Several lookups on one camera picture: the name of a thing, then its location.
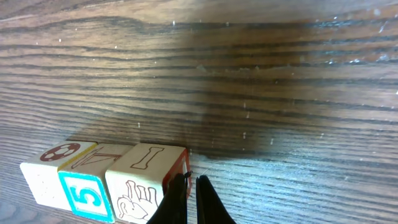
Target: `wooden block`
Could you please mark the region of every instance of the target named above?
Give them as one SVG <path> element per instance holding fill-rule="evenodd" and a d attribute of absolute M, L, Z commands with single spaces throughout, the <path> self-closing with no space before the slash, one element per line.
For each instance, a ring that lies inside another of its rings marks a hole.
<path fill-rule="evenodd" d="M 58 172 L 75 215 L 114 223 L 105 172 L 133 146 L 99 144 Z"/>
<path fill-rule="evenodd" d="M 190 170 L 184 147 L 138 144 L 106 171 L 116 217 L 141 224 L 157 210 L 169 182 Z M 189 179 L 188 194 L 191 187 Z"/>
<path fill-rule="evenodd" d="M 70 210 L 58 178 L 58 170 L 96 145 L 95 142 L 64 141 L 21 163 L 21 171 L 36 202 L 41 205 Z"/>

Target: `number 5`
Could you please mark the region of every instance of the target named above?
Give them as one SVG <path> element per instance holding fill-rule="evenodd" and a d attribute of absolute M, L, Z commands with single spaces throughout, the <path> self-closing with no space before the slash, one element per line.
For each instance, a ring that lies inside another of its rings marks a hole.
<path fill-rule="evenodd" d="M 76 187 L 70 187 L 70 192 L 72 193 L 72 197 L 76 202 L 88 203 L 86 195 L 91 195 L 94 198 L 93 205 L 97 207 L 101 205 L 101 197 L 93 189 L 89 188 L 81 189 L 79 195 L 77 195 Z"/>

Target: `wooden surface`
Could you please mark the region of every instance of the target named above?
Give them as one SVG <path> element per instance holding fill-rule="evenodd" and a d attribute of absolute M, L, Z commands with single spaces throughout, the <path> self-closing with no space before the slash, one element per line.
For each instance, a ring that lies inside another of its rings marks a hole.
<path fill-rule="evenodd" d="M 187 146 L 237 223 L 396 223 L 395 4 L 0 1 L 0 223 L 90 222 L 19 169 L 65 139 Z"/>

